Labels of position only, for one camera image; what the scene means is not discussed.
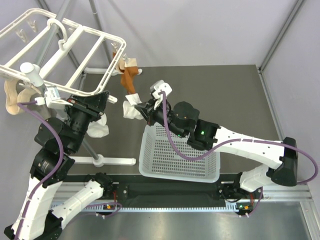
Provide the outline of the white clip sock hanger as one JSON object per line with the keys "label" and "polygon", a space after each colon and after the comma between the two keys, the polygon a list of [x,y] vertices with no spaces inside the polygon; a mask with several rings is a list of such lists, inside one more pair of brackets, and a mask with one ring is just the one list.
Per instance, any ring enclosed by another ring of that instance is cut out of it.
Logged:
{"label": "white clip sock hanger", "polygon": [[[56,19],[56,14],[40,9],[40,8],[31,8],[25,11],[22,15],[16,18],[14,21],[9,23],[5,28],[0,31],[0,37],[3,38],[14,30],[18,29],[18,26],[22,24],[24,21],[27,21],[32,15],[39,14],[48,18],[46,26],[38,33],[34,39],[32,39],[29,43],[26,44],[24,48],[22,48],[16,55],[14,55],[7,63],[2,64],[0,66],[0,73],[4,75],[8,79],[18,79],[26,82],[33,82],[32,78],[29,78],[23,71],[15,70],[12,66],[23,57],[29,50],[34,47],[41,39],[43,39],[49,30],[52,28],[52,25],[57,25],[58,29],[62,31],[62,39],[58,40],[58,50],[53,54],[53,56],[44,64],[43,67],[39,69],[39,73],[34,75],[34,77],[41,77],[43,82],[47,86],[56,86],[57,89],[61,92],[70,93],[82,97],[97,95],[105,89],[109,79],[112,76],[116,65],[122,59],[124,55],[124,51],[127,47],[126,41],[116,35],[112,35],[88,26],[81,25],[77,22],[64,18],[63,20]],[[58,83],[53,83],[47,81],[47,76],[54,70],[54,68],[58,65],[59,62],[62,61],[64,57],[71,51],[72,47],[79,40],[80,36],[83,33],[88,33],[98,37],[96,43],[91,47],[88,54],[85,56],[84,60],[80,63],[79,67],[75,70],[73,75],[69,78],[66,84],[61,85]],[[108,68],[105,70],[102,79],[95,87],[95,89],[91,92],[85,92],[82,90],[78,90],[73,88],[74,83],[80,76],[80,74],[84,71],[90,59],[96,53],[100,45],[106,40],[110,40],[119,45],[115,57],[113,57],[110,62]]]}

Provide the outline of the white sock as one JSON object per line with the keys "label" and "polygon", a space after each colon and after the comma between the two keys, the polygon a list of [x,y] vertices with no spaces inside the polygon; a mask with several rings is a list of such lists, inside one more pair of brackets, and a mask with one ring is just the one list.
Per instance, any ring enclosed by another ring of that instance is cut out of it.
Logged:
{"label": "white sock", "polygon": [[125,119],[137,119],[142,120],[144,117],[142,114],[135,108],[138,104],[141,104],[140,96],[138,93],[128,94],[125,96],[126,100],[122,104],[123,108],[123,117]]}
{"label": "white sock", "polygon": [[107,136],[110,131],[107,125],[106,114],[104,113],[99,120],[90,122],[86,133],[91,138],[103,138]]}

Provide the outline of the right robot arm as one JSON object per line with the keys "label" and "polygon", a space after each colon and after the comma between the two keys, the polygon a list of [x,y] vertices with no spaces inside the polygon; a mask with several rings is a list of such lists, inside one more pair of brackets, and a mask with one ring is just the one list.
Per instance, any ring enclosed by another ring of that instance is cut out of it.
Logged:
{"label": "right robot arm", "polygon": [[[199,161],[213,152],[227,153],[251,159],[261,165],[236,175],[231,191],[239,198],[270,184],[295,187],[298,184],[298,154],[296,141],[286,137],[283,141],[267,141],[243,135],[216,123],[199,118],[200,112],[190,103],[181,101],[175,106],[151,99],[135,105],[149,126],[164,127],[174,152],[188,161]],[[204,151],[203,155],[189,157],[175,145],[171,135],[187,138],[187,145]]]}

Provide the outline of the white corner hanger clip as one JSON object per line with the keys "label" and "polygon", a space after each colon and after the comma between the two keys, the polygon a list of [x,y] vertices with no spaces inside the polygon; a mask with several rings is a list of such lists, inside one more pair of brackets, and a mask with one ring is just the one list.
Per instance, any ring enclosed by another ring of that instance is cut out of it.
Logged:
{"label": "white corner hanger clip", "polygon": [[112,95],[109,95],[108,98],[107,98],[107,101],[109,103],[115,104],[115,103],[118,102],[118,99],[116,97],[112,96]]}

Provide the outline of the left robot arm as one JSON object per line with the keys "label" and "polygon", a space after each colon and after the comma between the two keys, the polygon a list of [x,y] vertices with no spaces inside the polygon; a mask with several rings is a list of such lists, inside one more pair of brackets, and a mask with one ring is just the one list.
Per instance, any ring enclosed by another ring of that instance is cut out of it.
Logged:
{"label": "left robot arm", "polygon": [[66,120],[43,119],[34,140],[41,146],[30,168],[28,190],[20,214],[4,229],[10,240],[56,240],[68,223],[85,207],[100,198],[114,195],[112,179],[97,173],[74,196],[51,207],[57,190],[75,163],[70,155],[81,147],[89,124],[101,119],[108,91],[92,96],[71,95],[67,99]]}

